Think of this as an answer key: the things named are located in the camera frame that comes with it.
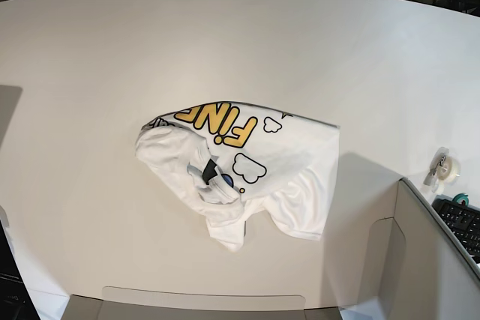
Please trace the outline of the green tape roll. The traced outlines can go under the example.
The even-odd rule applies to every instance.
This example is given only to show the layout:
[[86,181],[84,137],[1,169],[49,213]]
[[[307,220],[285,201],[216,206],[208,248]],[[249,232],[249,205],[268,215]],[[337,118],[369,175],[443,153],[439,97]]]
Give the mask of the green tape roll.
[[457,194],[453,199],[452,201],[454,203],[457,203],[457,204],[460,204],[460,205],[463,205],[463,206],[469,206],[469,196],[466,194],[466,193],[459,193]]

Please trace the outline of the black computer keyboard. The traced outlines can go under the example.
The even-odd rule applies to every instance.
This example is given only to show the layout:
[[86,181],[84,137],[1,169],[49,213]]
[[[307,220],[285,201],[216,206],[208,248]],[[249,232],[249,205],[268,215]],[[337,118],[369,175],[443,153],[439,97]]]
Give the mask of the black computer keyboard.
[[454,203],[453,198],[438,196],[432,207],[479,265],[479,209]]

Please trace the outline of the clear tape roll dispenser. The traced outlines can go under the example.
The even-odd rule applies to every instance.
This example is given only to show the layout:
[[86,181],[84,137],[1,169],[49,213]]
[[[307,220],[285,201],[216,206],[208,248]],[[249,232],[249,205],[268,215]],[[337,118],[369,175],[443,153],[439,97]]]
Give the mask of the clear tape roll dispenser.
[[445,186],[456,182],[460,175],[461,166],[458,160],[450,155],[447,148],[440,147],[430,162],[423,185],[429,187],[432,193],[442,194]]

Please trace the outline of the grey cardboard box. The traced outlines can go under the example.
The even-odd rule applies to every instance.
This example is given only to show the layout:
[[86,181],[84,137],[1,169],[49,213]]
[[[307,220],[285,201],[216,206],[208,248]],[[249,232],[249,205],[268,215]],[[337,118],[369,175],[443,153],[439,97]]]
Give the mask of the grey cardboard box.
[[109,288],[73,295],[65,319],[477,319],[479,267],[413,184],[376,221],[354,305],[304,309],[297,296],[227,297]]

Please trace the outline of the white printed t-shirt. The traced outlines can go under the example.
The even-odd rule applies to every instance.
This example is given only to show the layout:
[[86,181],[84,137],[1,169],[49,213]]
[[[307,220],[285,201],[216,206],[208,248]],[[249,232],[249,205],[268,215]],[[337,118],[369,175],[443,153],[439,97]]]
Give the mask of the white printed t-shirt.
[[135,155],[209,235],[236,252],[248,219],[266,212],[284,234],[318,241],[338,173],[340,129],[247,103],[218,102],[144,124]]

